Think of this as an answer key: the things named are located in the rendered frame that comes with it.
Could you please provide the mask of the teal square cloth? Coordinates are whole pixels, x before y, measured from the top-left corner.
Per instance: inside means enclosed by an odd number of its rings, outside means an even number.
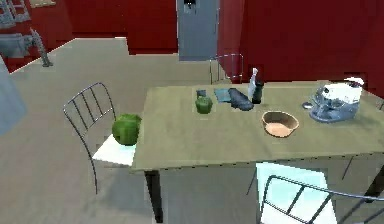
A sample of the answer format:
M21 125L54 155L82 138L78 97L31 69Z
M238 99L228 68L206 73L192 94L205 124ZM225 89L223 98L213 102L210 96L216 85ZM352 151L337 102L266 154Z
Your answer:
M214 94L219 103L230 103L231 97L226 88L218 88L214 90Z

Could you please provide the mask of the grey wall shelf unit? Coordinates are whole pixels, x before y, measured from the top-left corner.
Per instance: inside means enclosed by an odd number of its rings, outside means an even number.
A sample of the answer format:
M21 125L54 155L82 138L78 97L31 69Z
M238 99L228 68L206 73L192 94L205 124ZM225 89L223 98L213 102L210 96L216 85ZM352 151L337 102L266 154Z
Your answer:
M36 47L42 66L50 67L50 61L40 34L33 28L30 34L1 33L1 30L15 27L31 19L24 0L0 0L0 55L8 58L24 58L29 55L29 49Z

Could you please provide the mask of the dark blue folded cloth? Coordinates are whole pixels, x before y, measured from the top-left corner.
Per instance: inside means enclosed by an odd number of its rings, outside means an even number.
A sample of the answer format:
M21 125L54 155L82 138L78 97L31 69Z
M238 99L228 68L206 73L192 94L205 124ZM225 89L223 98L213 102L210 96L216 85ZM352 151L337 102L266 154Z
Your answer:
M230 88L228 93L231 98L230 103L232 108L240 109L241 111L250 111L254 107L254 104L248 97L236 88Z

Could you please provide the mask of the brown wooden bowl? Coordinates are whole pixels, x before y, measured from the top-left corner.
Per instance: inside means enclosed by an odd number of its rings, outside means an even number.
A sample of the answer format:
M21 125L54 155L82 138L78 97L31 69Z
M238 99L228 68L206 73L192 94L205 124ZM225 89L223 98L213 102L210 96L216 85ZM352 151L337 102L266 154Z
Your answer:
M300 125L295 116L284 111L267 111L261 120L264 130L277 138L290 136Z

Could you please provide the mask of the clear spray bottle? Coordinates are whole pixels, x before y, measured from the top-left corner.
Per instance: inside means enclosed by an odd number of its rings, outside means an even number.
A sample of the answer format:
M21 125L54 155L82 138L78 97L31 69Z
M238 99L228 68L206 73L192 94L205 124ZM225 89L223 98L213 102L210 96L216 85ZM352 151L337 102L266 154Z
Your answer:
M252 99L253 93L254 93L255 88L256 88L255 82L256 82L257 74L258 74L258 69L256 67L252 68L252 76L250 78L249 85L248 85L248 98L249 99Z

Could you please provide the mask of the grey fridge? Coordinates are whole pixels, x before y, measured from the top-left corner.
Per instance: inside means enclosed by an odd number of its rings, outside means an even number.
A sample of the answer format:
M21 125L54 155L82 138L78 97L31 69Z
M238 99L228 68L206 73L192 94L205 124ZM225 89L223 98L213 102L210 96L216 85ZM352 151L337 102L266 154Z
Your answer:
M207 61L217 54L219 0L176 0L180 61Z

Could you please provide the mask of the olive green dining table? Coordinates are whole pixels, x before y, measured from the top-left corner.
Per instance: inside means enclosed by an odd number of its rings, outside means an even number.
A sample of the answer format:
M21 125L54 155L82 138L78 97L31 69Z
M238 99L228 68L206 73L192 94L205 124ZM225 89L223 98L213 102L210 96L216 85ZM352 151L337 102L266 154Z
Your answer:
M301 107L317 86L308 81L268 83L256 108L241 112L215 102L207 115L196 110L197 86L149 89L133 168L145 174L155 221L163 221L163 169L384 154L384 111L372 96L363 93L353 120L326 125ZM299 128L290 137L274 138L264 131L262 116L273 110L298 119Z

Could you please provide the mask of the black pepper mill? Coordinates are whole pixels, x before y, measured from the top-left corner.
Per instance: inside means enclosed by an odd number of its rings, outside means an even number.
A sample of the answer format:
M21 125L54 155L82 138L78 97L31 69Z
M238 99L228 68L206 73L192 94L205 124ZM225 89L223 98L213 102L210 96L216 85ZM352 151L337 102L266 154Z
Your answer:
M252 95L253 104L261 103L263 87L264 87L264 83L262 81L258 81L258 80L255 81L255 90Z

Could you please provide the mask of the large green round melon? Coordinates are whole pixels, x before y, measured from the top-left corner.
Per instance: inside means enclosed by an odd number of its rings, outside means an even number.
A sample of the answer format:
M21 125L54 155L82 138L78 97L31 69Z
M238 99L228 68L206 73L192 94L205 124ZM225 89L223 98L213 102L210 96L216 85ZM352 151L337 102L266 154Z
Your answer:
M112 125L112 135L121 145L133 146L137 143L141 117L136 114L122 114Z

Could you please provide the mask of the metal chair with white seat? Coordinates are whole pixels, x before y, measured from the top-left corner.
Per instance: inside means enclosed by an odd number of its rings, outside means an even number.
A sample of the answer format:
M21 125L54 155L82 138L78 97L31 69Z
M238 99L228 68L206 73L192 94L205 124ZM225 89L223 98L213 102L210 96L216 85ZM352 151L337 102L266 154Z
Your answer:
M209 60L210 83L241 84L244 74L244 57L241 53L217 55Z
M112 126L120 115L107 86L102 82L90 84L76 93L63 105L62 111L87 155L94 191L98 194L98 162L107 168L130 169L136 145L121 145L114 138Z
M330 190L319 171L260 162L255 164L247 194L254 183L259 196L256 224L370 224L384 213L382 207L367 218L349 223L362 205L368 201L384 203L384 198ZM332 204L335 197L356 199L357 203L338 218Z

